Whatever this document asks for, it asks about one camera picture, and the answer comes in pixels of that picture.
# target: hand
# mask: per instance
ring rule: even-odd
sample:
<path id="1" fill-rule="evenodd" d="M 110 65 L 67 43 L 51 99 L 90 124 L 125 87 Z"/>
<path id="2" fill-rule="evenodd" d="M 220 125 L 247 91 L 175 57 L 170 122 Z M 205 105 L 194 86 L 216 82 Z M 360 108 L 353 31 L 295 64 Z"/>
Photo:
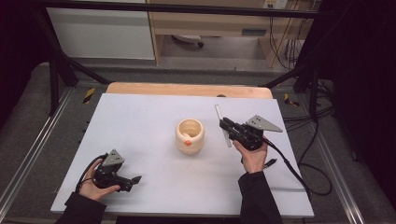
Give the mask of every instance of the hand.
<path id="1" fill-rule="evenodd" d="M 262 146 L 254 151 L 245 149 L 238 141 L 233 140 L 233 145 L 241 153 L 245 170 L 250 173 L 256 173 L 264 170 L 265 159 L 267 158 L 268 145 L 262 143 Z"/>
<path id="2" fill-rule="evenodd" d="M 99 189 L 95 184 L 93 184 L 92 179 L 95 174 L 95 168 L 101 162 L 102 159 L 99 159 L 90 167 L 87 174 L 85 175 L 85 180 L 81 183 L 81 189 L 79 190 L 79 194 L 97 202 L 99 202 L 107 194 L 111 194 L 112 192 L 120 189 L 120 186 L 118 185 L 114 185 L 106 189 Z"/>

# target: aluminum rail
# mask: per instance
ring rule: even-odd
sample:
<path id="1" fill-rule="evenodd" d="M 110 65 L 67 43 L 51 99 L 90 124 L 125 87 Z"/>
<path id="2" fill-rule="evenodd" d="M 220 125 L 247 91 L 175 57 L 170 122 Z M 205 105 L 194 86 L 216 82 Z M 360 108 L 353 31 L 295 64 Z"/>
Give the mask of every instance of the aluminum rail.
<path id="1" fill-rule="evenodd" d="M 55 111 L 53 116 L 47 119 L 46 124 L 41 129 L 40 134 L 38 135 L 35 142 L 32 144 L 29 152 L 26 154 L 23 162 L 18 168 L 18 171 L 12 177 L 6 190 L 3 192 L 3 195 L 0 197 L 0 223 L 2 223 L 3 219 L 6 217 L 9 207 L 12 205 L 14 199 L 17 197 L 17 194 L 20 191 L 23 182 L 25 181 L 26 177 L 29 175 L 30 171 L 35 165 L 35 161 L 37 160 L 42 148 L 44 147 L 48 138 L 50 137 L 50 134 L 53 128 L 55 127 L 56 123 L 58 122 L 59 117 L 64 112 L 64 109 L 67 105 L 67 102 L 69 100 L 72 91 L 73 88 L 66 89 L 60 100 L 60 106 Z"/>

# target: person's arm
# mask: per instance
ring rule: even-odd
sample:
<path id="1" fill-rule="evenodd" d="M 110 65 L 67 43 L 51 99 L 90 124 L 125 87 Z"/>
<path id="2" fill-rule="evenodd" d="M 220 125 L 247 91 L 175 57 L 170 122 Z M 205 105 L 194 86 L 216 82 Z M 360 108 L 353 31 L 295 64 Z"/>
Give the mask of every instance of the person's arm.
<path id="1" fill-rule="evenodd" d="M 61 217 L 55 224 L 100 224 L 106 209 L 106 205 L 100 203 L 100 200 L 107 194 L 113 193 L 120 189 L 120 186 L 111 186 L 107 189 L 97 188 L 92 178 L 95 174 L 95 167 L 102 160 L 96 161 L 88 170 L 85 180 L 81 183 L 79 193 L 73 192 L 65 205 L 67 206 Z"/>
<path id="2" fill-rule="evenodd" d="M 242 194 L 241 224 L 283 223 L 263 172 L 268 146 L 263 143 L 257 150 L 249 151 L 237 141 L 233 144 L 247 171 L 238 181 Z"/>

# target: floor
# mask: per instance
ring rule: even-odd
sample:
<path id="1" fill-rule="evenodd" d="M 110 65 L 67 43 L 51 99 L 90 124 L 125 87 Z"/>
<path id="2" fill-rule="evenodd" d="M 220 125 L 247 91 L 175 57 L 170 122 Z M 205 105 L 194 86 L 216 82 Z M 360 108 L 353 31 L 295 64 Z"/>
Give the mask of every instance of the floor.
<path id="1" fill-rule="evenodd" d="M 98 61 L 90 61 L 93 62 L 90 67 L 99 75 L 117 81 L 246 86 L 267 83 L 288 71 L 279 64 L 268 68 L 255 39 L 205 37 L 203 40 L 205 46 L 198 48 L 171 36 L 166 37 L 163 60 L 159 65 L 128 62 L 103 67 Z M 78 74 L 78 77 L 80 82 L 75 88 L 63 89 L 67 101 L 62 107 L 62 114 L 53 119 L 48 116 L 48 67 L 37 67 L 20 102 L 0 130 L 0 160 L 7 162 L 5 169 L 0 170 L 0 191 L 3 194 L 0 215 L 4 216 L 0 218 L 4 218 L 3 223 L 53 223 L 59 217 L 60 214 L 51 213 L 50 206 L 78 150 L 84 130 L 89 126 L 100 95 L 106 91 L 106 85 L 98 84 L 83 74 Z M 309 92 L 294 92 L 293 83 L 294 79 L 287 80 L 273 88 L 272 92 L 289 127 L 290 142 L 296 160 L 299 160 L 315 136 L 316 126 L 312 122 L 292 122 L 292 118 L 306 116 L 309 95 Z M 332 85 L 326 80 L 321 84 Z M 83 104 L 87 90 L 92 87 L 95 87 L 95 93 L 88 104 Z M 289 96 L 288 101 L 285 100 L 285 93 Z M 318 111 L 331 106 L 332 102 L 325 96 L 318 98 Z M 319 120 L 316 140 L 305 154 L 304 163 L 314 165 L 330 176 L 333 189 L 326 196 L 313 196 L 315 217 L 285 219 L 285 223 L 396 223 L 394 209 L 366 165 L 353 161 L 336 113 L 324 115 Z M 49 127 L 46 122 L 55 124 L 44 129 L 49 135 L 42 133 L 43 127 Z M 39 135 L 47 137 L 37 142 Z M 323 148 L 329 149 L 330 155 Z M 329 166 L 332 162 L 338 168 L 341 179 L 332 175 L 334 170 Z M 24 175 L 21 179 L 13 179 L 15 174 L 23 173 L 19 170 L 21 164 L 26 167 Z M 325 175 L 307 166 L 300 167 L 300 170 L 312 190 L 326 192 L 329 189 Z M 104 223 L 115 223 L 116 219 L 116 216 L 106 215 Z"/>

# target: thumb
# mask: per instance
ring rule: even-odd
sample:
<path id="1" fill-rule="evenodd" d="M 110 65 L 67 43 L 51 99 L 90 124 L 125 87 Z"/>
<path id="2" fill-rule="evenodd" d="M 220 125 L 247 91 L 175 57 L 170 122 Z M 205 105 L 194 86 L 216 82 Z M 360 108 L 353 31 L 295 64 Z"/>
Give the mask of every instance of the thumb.
<path id="1" fill-rule="evenodd" d="M 242 146 L 242 144 L 240 144 L 238 141 L 233 140 L 233 145 L 236 147 L 236 149 L 240 152 L 243 153 L 245 151 L 244 146 Z"/>
<path id="2" fill-rule="evenodd" d="M 115 191 L 117 191 L 117 190 L 119 190 L 120 189 L 120 186 L 119 185 L 113 185 L 113 186 L 111 186 L 111 187 L 108 187 L 108 188 L 106 188 L 106 189 L 103 189 L 103 193 L 105 194 L 105 195 L 107 195 L 107 194 L 110 194 L 110 193 L 112 193 L 112 192 L 115 192 Z"/>

